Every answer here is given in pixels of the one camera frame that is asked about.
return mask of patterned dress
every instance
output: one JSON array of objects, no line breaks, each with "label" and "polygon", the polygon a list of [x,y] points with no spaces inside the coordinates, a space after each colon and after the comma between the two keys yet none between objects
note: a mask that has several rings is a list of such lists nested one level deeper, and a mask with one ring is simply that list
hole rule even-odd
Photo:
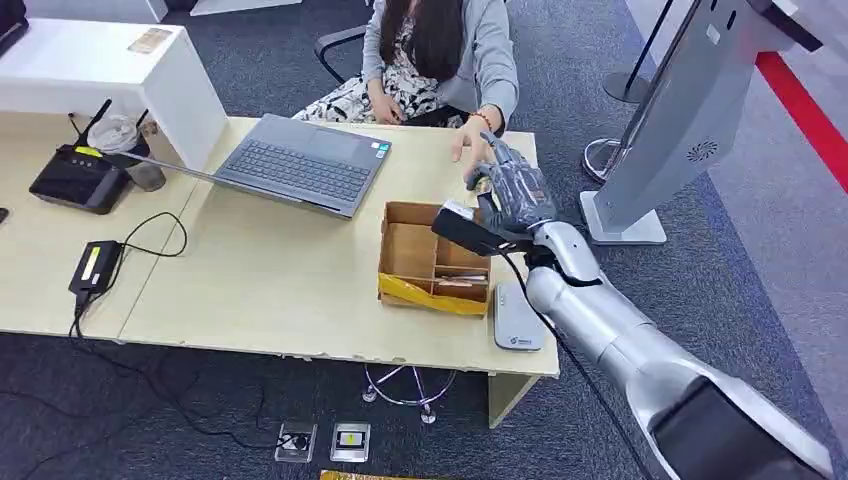
[{"label": "patterned dress", "polygon": [[[439,102],[436,93],[439,82],[419,75],[406,54],[404,47],[412,37],[413,25],[412,19],[407,17],[404,20],[401,32],[395,39],[394,63],[387,65],[383,72],[383,90],[397,102],[408,119],[445,106]],[[292,118],[350,123],[377,122],[371,100],[368,98],[368,86],[361,75],[351,78]],[[457,115],[440,126],[458,128],[462,126],[462,119]]]}]

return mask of floor socket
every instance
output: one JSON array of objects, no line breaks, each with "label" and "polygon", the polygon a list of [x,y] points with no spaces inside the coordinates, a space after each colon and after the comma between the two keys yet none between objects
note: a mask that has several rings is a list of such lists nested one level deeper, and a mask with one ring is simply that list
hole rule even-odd
[{"label": "floor socket", "polygon": [[274,460],[277,462],[309,463],[312,461],[312,450],[315,448],[317,424],[283,422],[280,425],[280,446],[274,450]]},{"label": "floor socket", "polygon": [[330,460],[363,463],[368,460],[371,425],[367,423],[337,423],[333,428]]}]

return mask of touchpad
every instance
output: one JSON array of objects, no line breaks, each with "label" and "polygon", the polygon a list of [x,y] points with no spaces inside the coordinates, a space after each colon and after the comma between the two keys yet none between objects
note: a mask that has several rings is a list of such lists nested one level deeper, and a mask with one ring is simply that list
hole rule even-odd
[{"label": "touchpad", "polygon": [[360,140],[347,135],[318,130],[309,142],[309,154],[344,162],[350,160],[359,147]]}]

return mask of silver robotic arm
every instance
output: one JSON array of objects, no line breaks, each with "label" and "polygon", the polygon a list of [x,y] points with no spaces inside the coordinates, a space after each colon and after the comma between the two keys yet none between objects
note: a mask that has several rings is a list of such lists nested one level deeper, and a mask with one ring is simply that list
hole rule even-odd
[{"label": "silver robotic arm", "polygon": [[657,330],[604,276],[573,226],[532,230],[555,263],[531,268],[530,304],[615,383],[669,477],[833,477],[828,451],[803,428]]},{"label": "silver robotic arm", "polygon": [[670,478],[833,478],[821,443],[750,385],[663,335],[610,283],[577,229],[553,220],[541,172],[484,138],[496,161],[467,179],[469,190],[491,181],[478,195],[483,220],[446,206],[433,231],[480,255],[525,253],[530,305],[616,385]]}]

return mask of desk leg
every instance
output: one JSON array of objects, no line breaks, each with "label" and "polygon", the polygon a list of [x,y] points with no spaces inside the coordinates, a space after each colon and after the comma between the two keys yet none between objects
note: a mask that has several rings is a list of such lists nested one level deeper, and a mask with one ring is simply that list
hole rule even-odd
[{"label": "desk leg", "polygon": [[489,428],[500,425],[537,380],[537,376],[513,373],[489,377]]}]

